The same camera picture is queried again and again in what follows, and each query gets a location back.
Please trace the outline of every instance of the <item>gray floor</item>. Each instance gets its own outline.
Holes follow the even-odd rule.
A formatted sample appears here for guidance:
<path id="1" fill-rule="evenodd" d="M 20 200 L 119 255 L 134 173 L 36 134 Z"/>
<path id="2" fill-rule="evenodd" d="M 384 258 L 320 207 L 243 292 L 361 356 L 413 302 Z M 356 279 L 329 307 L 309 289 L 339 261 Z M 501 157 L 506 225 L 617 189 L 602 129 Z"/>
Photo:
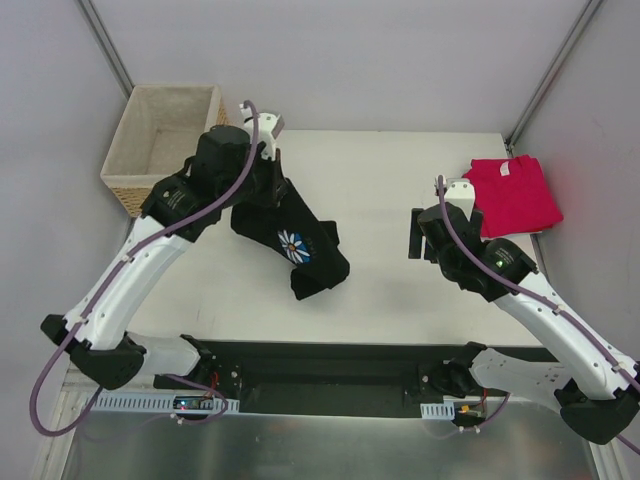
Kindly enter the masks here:
<path id="1" fill-rule="evenodd" d="M 86 432 L 109 437 L 149 418 L 93 413 Z M 586 442 L 552 413 L 512 402 L 479 435 L 448 422 L 229 415 L 206 426 L 160 419 L 93 443 L 76 434 L 72 479 L 567 479 L 597 478 Z M 78 471 L 78 451 L 80 470 Z"/>

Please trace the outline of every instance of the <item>gray wall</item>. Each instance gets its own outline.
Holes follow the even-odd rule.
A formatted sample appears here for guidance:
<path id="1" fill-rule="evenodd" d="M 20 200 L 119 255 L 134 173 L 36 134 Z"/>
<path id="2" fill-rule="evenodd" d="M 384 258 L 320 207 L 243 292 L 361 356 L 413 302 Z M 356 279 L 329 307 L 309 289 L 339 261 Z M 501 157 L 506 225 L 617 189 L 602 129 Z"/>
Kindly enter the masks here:
<path id="1" fill-rule="evenodd" d="M 585 0 L 94 0 L 136 84 L 288 129 L 507 133 Z"/>
<path id="2" fill-rule="evenodd" d="M 565 221 L 542 236 L 549 276 L 640 359 L 640 2 L 607 2 L 517 145 L 542 162 Z M 640 419 L 626 434 L 640 443 Z M 640 461 L 621 447 L 640 470 Z"/>
<path id="3" fill-rule="evenodd" d="M 81 298 L 124 236 L 98 174 L 125 99 L 71 0 L 3 2 L 0 65 L 0 477 L 17 480 L 41 441 L 30 389 L 54 350 L 39 324 Z M 45 385 L 47 422 L 63 370 Z"/>

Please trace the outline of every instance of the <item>red cloth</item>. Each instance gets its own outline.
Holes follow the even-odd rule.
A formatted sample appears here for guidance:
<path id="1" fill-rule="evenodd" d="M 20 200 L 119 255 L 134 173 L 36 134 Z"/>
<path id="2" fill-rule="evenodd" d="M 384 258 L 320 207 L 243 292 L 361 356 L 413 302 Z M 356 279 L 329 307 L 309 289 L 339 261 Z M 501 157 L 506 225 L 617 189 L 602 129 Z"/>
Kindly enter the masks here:
<path id="1" fill-rule="evenodd" d="M 472 160 L 464 175 L 484 212 L 483 237 L 539 232 L 563 220 L 544 180 L 538 159 Z"/>

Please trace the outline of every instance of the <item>black cloth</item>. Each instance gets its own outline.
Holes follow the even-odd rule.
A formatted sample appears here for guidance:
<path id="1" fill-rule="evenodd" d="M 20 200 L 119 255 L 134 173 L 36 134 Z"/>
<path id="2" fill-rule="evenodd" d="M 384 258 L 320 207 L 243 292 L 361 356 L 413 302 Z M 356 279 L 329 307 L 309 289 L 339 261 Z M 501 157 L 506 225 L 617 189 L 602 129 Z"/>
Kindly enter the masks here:
<path id="1" fill-rule="evenodd" d="M 318 221 L 288 179 L 287 184 L 287 193 L 277 208 L 249 203 L 234 206 L 231 228 L 296 265 L 291 272 L 291 289 L 302 300 L 344 281 L 350 267 L 338 250 L 336 222 Z"/>

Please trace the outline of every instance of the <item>tabletop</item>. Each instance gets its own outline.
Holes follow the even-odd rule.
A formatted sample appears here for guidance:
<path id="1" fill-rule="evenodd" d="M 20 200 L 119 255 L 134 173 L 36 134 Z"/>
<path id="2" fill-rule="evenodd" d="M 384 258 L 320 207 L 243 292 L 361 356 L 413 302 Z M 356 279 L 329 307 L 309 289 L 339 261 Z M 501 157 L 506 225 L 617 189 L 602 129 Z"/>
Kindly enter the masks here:
<path id="1" fill-rule="evenodd" d="M 208 340 L 539 346 L 524 327 L 436 265 L 407 258 L 414 207 L 437 202 L 434 178 L 473 158 L 506 158 L 499 134 L 284 131 L 283 170 L 320 220 L 338 223 L 351 274 L 302 301 L 293 266 L 236 235 L 230 210 L 169 267 L 133 318 L 145 335 Z M 528 235 L 516 243 L 532 258 Z"/>

